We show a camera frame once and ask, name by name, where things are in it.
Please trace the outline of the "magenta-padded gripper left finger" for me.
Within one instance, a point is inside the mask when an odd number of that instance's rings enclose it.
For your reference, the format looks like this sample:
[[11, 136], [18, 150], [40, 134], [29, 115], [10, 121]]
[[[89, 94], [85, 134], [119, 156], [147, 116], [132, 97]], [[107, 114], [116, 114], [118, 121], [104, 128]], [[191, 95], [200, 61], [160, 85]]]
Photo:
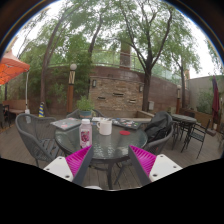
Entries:
[[44, 170], [81, 186], [93, 157], [93, 148], [87, 146], [67, 156], [58, 156]]

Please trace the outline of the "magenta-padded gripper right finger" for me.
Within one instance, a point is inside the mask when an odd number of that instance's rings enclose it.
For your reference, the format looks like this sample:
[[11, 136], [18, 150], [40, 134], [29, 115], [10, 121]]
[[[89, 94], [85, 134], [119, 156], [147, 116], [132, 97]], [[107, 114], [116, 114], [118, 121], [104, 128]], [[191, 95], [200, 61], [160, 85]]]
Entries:
[[181, 170], [181, 167], [164, 154], [154, 155], [130, 145], [128, 155], [143, 186]]

